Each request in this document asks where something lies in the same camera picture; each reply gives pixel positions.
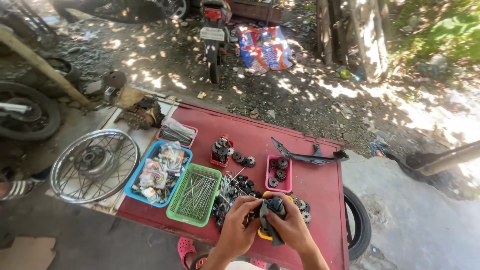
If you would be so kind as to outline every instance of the motorcycle tail light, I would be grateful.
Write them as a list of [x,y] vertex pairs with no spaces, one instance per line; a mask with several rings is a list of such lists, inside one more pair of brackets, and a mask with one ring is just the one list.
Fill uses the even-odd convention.
[[205,9],[205,17],[210,19],[220,19],[222,17],[222,12],[218,9]]

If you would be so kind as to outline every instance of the pink slipper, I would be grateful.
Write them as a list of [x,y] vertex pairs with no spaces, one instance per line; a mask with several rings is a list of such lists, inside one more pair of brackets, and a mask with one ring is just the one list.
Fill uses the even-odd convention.
[[186,238],[186,237],[180,237],[179,244],[178,244],[178,251],[180,254],[181,258],[181,263],[185,269],[188,270],[188,266],[185,265],[185,256],[189,252],[193,252],[197,254],[197,251],[195,250],[195,247],[193,246],[193,240]]
[[262,262],[260,260],[254,260],[254,259],[251,258],[250,263],[257,266],[257,267],[260,267],[261,269],[266,269],[267,268],[267,263]]

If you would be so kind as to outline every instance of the blue plastic item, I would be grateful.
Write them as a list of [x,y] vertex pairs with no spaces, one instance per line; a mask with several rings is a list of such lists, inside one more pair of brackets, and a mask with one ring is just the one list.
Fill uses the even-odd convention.
[[193,157],[193,154],[190,150],[188,150],[187,148],[183,148],[181,147],[181,149],[183,151],[185,151],[185,154],[188,155],[188,161],[187,163],[184,165],[184,168],[185,170],[180,174],[180,177],[178,178],[177,180],[177,183],[175,184],[175,186],[173,187],[172,189],[172,192],[170,192],[170,196],[168,196],[168,199],[165,203],[153,203],[151,204],[147,198],[145,198],[144,196],[142,195],[137,195],[137,194],[134,194],[132,192],[132,185],[137,181],[137,179],[140,177],[140,175],[142,174],[142,170],[144,168],[144,165],[145,165],[145,160],[146,159],[152,159],[154,157],[157,157],[158,154],[160,153],[160,146],[162,144],[167,144],[169,142],[165,142],[165,141],[156,141],[155,143],[153,143],[153,145],[150,147],[150,149],[148,150],[147,154],[145,155],[144,159],[142,160],[142,162],[140,162],[140,164],[138,165],[137,169],[135,170],[135,172],[133,173],[133,175],[130,177],[130,179],[128,180],[128,182],[126,183],[125,187],[123,188],[123,191],[125,192],[125,195],[127,195],[128,197],[130,198],[134,198],[136,200],[139,200],[139,201],[142,201],[144,203],[147,203],[149,205],[153,205],[155,207],[165,207],[167,206],[167,204],[170,202],[170,200],[172,199],[173,197],[173,194],[175,193],[175,190],[177,189],[179,183],[180,183],[180,179],[182,178],[183,174],[185,173],[186,171],[186,168],[188,166],[188,164],[190,164],[190,161],[192,160],[192,157]]

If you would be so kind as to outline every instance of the hand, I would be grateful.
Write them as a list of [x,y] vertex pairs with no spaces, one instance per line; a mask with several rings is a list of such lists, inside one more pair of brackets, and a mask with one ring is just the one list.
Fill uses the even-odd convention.
[[243,221],[247,214],[253,212],[253,209],[261,205],[262,202],[262,199],[257,199],[253,196],[240,196],[235,200],[230,211],[225,216],[222,233],[215,247],[217,252],[221,252],[229,260],[247,252],[261,223],[260,219],[256,218],[245,228]]
[[280,192],[269,192],[264,195],[265,199],[280,197],[283,200],[283,206],[287,212],[285,220],[279,218],[274,212],[267,209],[264,217],[272,225],[283,242],[295,249],[298,253],[303,253],[311,248],[317,248],[315,242],[308,231],[307,225],[303,221],[299,208],[290,201],[290,199]]

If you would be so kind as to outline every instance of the red table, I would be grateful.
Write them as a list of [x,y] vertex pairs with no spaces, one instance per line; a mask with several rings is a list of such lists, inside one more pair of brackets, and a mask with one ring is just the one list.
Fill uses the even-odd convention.
[[[320,144],[326,157],[332,157],[332,153],[340,147],[339,142],[304,136],[286,128],[186,102],[181,103],[175,110],[173,118],[182,124],[198,128],[198,135],[191,148],[192,163],[212,167],[223,173],[239,172],[242,167],[232,160],[226,168],[210,163],[211,145],[223,134],[228,134],[236,150],[245,156],[255,157],[256,166],[244,169],[242,174],[253,180],[255,190],[261,192],[266,190],[266,158],[270,154],[279,154],[270,137],[298,154],[313,154],[314,142]],[[292,191],[312,208],[310,232],[331,270],[348,269],[349,265],[341,179],[339,162],[314,165],[293,160]],[[199,228],[169,219],[166,210],[166,207],[156,208],[126,197],[117,215],[208,245],[217,243],[220,229],[215,225],[214,217],[210,218],[205,227]],[[286,245],[272,248],[270,244],[271,241],[256,236],[255,242],[245,255],[292,270],[302,269],[300,258],[294,250]]]

